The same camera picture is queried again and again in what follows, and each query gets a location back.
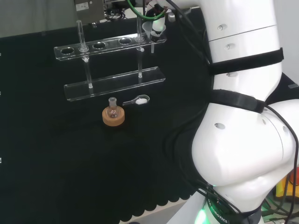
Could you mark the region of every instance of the black strap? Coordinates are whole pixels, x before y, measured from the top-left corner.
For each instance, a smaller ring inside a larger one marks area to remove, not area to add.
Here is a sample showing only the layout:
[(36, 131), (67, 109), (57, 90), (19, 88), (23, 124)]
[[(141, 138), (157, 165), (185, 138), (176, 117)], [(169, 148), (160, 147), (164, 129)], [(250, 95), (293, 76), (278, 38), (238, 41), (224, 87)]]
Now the black strap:
[(284, 59), (283, 49), (267, 52), (259, 55), (241, 57), (224, 62), (213, 63), (209, 66), (211, 76), (247, 69), (260, 68), (282, 62)]
[(254, 97), (227, 90), (212, 90), (210, 103), (241, 108), (248, 111), (262, 113), (265, 102)]

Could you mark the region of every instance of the clear acrylic shelf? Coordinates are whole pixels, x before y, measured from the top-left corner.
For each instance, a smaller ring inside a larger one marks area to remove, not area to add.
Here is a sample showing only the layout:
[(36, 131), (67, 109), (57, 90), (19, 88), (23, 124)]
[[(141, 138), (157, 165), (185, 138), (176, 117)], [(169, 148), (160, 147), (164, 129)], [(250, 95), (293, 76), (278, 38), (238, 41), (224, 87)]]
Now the clear acrylic shelf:
[(91, 56), (97, 54), (104, 54), (113, 51), (125, 50), (129, 48), (143, 47), (152, 44), (164, 43), (167, 38), (165, 35), (161, 35), (160, 40), (152, 42), (146, 33), (142, 33), (144, 40), (138, 42), (137, 34), (118, 36), (113, 38), (107, 38), (98, 41), (86, 42), (87, 51), (82, 51), (81, 44), (73, 44), (62, 47), (55, 47), (54, 52), (58, 60), (68, 60), (83, 56)]
[(75, 101), (90, 97), (100, 96), (112, 92), (132, 89), (144, 85), (163, 82), (164, 74), (158, 67), (142, 70), (142, 78), (138, 77), (138, 71), (127, 72), (119, 75), (108, 76), (92, 80), (92, 88), (88, 81), (64, 85), (66, 99)]

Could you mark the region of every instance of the wall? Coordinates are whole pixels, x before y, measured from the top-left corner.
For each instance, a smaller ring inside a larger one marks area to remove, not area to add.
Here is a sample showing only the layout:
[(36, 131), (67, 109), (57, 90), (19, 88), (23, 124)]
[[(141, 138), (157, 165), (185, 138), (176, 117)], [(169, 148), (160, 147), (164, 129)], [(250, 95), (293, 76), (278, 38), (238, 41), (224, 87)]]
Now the wall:
[(284, 48), (283, 72), (299, 84), (299, 0), (274, 0), (280, 45)]
[(76, 26), (73, 0), (0, 0), (0, 38)]

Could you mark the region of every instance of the red object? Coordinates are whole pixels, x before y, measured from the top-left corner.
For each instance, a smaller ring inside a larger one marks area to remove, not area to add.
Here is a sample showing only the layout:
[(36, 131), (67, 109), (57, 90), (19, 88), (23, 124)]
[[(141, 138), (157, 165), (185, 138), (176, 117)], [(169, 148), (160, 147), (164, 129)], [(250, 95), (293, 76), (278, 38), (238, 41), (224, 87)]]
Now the red object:
[[(294, 183), (294, 170), (291, 172), (290, 182)], [(296, 186), (299, 186), (299, 167), (297, 167)]]

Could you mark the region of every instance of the rack hole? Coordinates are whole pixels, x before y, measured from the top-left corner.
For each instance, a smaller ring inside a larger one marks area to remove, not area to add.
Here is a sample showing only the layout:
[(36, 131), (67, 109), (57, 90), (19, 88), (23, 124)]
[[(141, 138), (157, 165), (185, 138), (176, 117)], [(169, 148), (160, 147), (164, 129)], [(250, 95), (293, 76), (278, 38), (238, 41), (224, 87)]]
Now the rack hole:
[(61, 53), (64, 55), (70, 55), (73, 52), (74, 52), (74, 48), (65, 48), (61, 50)]
[(103, 42), (97, 42), (96, 44), (93, 45), (93, 47), (96, 49), (101, 49), (101, 48), (106, 47), (106, 44)]
[(129, 43), (131, 43), (131, 39), (130, 38), (128, 38), (128, 37), (124, 37), (124, 38), (121, 38), (120, 40), (119, 40), (119, 42), (121, 43), (121, 44), (123, 44), (123, 45), (127, 45), (127, 44), (129, 44)]

